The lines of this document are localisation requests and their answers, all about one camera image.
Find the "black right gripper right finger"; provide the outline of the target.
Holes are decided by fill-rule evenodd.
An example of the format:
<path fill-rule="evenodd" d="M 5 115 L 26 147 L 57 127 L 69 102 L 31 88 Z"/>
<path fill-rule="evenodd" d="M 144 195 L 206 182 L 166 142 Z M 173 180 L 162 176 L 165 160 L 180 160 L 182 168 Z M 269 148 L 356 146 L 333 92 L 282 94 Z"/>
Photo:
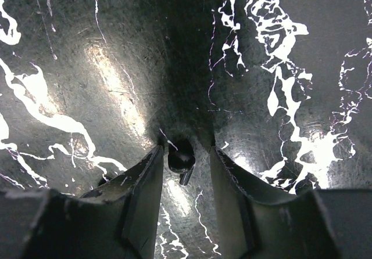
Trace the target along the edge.
<path fill-rule="evenodd" d="M 371 257 L 371 190 L 292 195 L 218 147 L 210 150 L 210 173 L 223 258 Z"/>

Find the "black wireless earbud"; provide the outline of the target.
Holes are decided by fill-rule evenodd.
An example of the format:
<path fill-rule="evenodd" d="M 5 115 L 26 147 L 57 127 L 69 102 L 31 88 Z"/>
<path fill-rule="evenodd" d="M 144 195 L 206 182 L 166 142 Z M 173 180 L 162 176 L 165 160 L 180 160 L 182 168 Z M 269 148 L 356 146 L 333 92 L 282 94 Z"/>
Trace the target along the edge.
<path fill-rule="evenodd" d="M 186 138 L 169 143 L 168 167 L 180 176 L 180 185 L 187 186 L 195 168 L 196 158 L 190 141 Z"/>

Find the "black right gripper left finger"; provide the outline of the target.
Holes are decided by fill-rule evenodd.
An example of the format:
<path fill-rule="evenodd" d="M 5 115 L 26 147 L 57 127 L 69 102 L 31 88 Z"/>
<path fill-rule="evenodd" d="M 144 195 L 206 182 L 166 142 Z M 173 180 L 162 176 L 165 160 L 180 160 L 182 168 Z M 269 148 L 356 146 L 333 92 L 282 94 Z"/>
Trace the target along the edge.
<path fill-rule="evenodd" d="M 81 197 L 1 191 L 2 258 L 152 258 L 163 148 Z"/>

